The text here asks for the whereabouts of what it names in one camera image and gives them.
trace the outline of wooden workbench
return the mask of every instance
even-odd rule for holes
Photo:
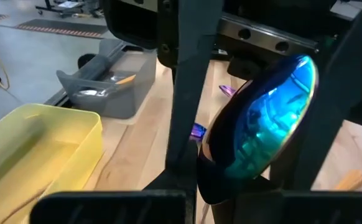
[[[226,62],[209,65],[196,117],[196,122],[204,126],[228,100],[218,85],[237,88],[244,83],[228,75],[226,68]],[[85,189],[139,190],[159,175],[164,168],[171,104],[171,70],[158,63],[156,81],[135,117],[102,118],[104,153]],[[362,126],[345,121],[313,189],[334,188],[352,169],[362,170]],[[203,205],[198,196],[197,223],[202,219]],[[206,223],[213,223],[211,212]]]

